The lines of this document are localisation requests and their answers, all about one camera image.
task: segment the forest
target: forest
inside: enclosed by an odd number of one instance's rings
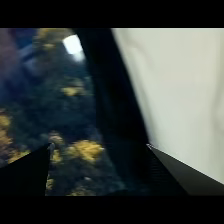
[[[17,100],[1,105],[0,166],[54,142],[46,195],[105,195],[124,184],[96,127],[86,62],[74,62],[62,43],[70,35],[67,28],[39,28],[34,36],[40,76],[27,82]]]

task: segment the white wall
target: white wall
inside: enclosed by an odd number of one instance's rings
[[[152,144],[224,184],[223,29],[113,33]]]

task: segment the glass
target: glass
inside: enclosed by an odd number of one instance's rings
[[[77,35],[67,28],[1,28],[0,74],[1,167],[54,142],[46,195],[125,188],[96,127],[92,81]]]

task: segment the black pointed object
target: black pointed object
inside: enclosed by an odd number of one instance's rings
[[[45,195],[50,145],[46,144],[0,169],[0,196]]]

